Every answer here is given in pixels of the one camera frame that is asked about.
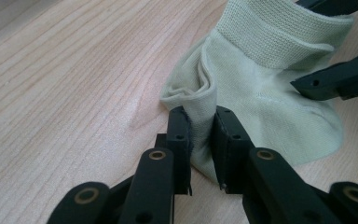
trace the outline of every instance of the wooden table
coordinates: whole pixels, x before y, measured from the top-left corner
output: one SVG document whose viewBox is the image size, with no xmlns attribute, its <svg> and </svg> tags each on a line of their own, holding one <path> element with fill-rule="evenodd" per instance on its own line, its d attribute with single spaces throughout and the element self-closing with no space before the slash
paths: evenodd
<svg viewBox="0 0 358 224">
<path fill-rule="evenodd" d="M 72 187 L 113 187 L 165 133 L 159 91 L 226 0 L 0 0 L 0 223 L 46 223 Z M 333 63 L 358 55 L 356 23 Z M 297 166 L 312 185 L 358 182 L 358 98 L 337 100 L 342 149 Z M 197 171 L 176 223 L 247 223 L 240 196 Z"/>
</svg>

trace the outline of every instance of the light wood tabletop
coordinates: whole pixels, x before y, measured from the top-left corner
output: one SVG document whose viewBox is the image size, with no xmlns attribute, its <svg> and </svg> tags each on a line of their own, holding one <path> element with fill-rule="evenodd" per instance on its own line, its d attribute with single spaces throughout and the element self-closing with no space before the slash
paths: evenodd
<svg viewBox="0 0 358 224">
<path fill-rule="evenodd" d="M 0 0 L 0 223 L 46 223 L 65 193 L 113 187 L 165 133 L 161 87 L 227 0 Z M 355 24 L 332 63 L 358 55 Z M 337 153 L 296 167 L 313 186 L 358 183 L 358 98 L 336 99 Z M 192 171 L 176 223 L 247 223 L 241 197 Z"/>
</svg>

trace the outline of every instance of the ribbed cuff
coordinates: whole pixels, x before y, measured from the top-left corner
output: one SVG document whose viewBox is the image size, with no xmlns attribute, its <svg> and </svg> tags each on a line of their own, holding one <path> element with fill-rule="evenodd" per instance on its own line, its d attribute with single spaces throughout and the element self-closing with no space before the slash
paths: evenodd
<svg viewBox="0 0 358 224">
<path fill-rule="evenodd" d="M 284 69 L 334 51 L 352 23 L 349 16 L 325 17 L 290 0 L 229 0 L 216 30 L 256 63 Z"/>
</svg>

